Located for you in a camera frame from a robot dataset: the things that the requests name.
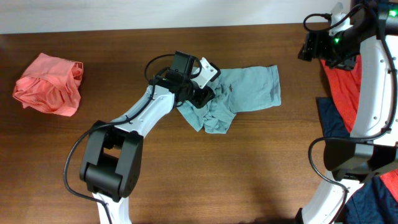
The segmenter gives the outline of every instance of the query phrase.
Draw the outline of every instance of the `gray-blue cloth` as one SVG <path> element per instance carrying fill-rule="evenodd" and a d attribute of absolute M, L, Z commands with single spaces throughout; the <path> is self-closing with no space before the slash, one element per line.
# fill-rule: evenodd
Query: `gray-blue cloth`
<path fill-rule="evenodd" d="M 226 134 L 236 113 L 279 106 L 280 86 L 276 65 L 221 69 L 221 75 L 207 84 L 215 97 L 198 109 L 185 102 L 178 110 L 189 124 L 210 134 Z"/>

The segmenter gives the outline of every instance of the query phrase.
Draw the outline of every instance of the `crumpled cloth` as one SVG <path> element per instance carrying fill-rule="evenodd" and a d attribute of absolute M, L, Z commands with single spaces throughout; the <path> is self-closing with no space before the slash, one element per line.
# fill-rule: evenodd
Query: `crumpled cloth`
<path fill-rule="evenodd" d="M 83 63 L 41 53 L 16 81 L 12 96 L 43 113 L 72 116 L 79 107 Z"/>
<path fill-rule="evenodd" d="M 196 131 L 204 127 L 210 134 L 226 134 L 236 113 L 281 104 L 276 65 L 221 69 L 221 75 L 207 85 L 214 91 L 215 97 L 204 107 L 198 109 L 188 101 L 178 107 Z"/>

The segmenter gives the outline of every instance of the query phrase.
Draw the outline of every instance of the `wooden table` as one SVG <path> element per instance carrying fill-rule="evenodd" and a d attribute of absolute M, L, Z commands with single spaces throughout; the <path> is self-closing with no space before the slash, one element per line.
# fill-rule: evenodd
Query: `wooden table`
<path fill-rule="evenodd" d="M 315 97 L 328 94 L 320 64 L 297 59 L 305 34 L 301 24 L 286 24 L 0 35 L 0 223 L 99 223 L 95 203 L 65 190 L 66 156 L 96 120 L 118 117 L 142 96 L 150 59 L 175 50 L 220 68 L 278 65 L 282 106 L 239 113 L 227 134 L 197 133 L 177 110 L 162 118 L 144 141 L 131 219 L 196 224 L 293 218 L 320 183 L 307 149 L 322 135 Z M 72 117 L 22 109 L 11 96 L 41 52 L 84 63 L 80 107 Z M 156 63 L 150 72 L 170 63 Z M 72 158 L 69 179 L 88 194 L 78 178 L 84 145 Z M 315 148 L 319 166 L 322 149 Z"/>

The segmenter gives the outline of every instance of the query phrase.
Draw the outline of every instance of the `white wall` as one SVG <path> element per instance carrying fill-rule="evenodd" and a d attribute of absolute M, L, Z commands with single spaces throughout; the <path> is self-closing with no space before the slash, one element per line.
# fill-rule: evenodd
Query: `white wall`
<path fill-rule="evenodd" d="M 296 23 L 338 1 L 0 0 L 0 34 Z"/>

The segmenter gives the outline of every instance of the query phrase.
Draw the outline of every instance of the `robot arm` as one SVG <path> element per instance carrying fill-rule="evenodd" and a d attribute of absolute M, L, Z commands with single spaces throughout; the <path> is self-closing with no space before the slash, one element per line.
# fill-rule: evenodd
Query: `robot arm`
<path fill-rule="evenodd" d="M 398 4 L 370 2 L 355 6 L 348 15 L 341 10 L 337 5 L 332 15 L 324 14 L 331 19 L 331 29 L 310 30 L 298 57 L 307 61 L 320 58 L 331 68 L 351 70 L 356 55 L 361 54 L 358 114 L 350 139 L 323 139 L 326 179 L 331 182 L 322 180 L 310 203 L 299 210 L 297 223 L 333 223 L 363 183 L 398 169 L 397 71 L 393 58 L 398 56 Z M 342 21 L 345 17 L 351 17 L 353 24 L 349 19 Z"/>
<path fill-rule="evenodd" d="M 192 73 L 196 57 L 176 52 L 170 68 L 150 80 L 144 96 L 127 112 L 105 128 L 93 131 L 80 170 L 80 179 L 94 198 L 105 202 L 113 223 L 131 223 L 128 196 L 136 186 L 141 168 L 143 140 L 160 118 L 178 103 L 191 102 L 197 108 L 207 104 L 214 93 L 206 84 L 214 81 L 220 70 L 205 58 Z M 106 124 L 97 121 L 93 127 Z M 120 157 L 106 153 L 106 149 L 120 148 Z M 105 207 L 98 203 L 101 223 L 109 223 Z"/>

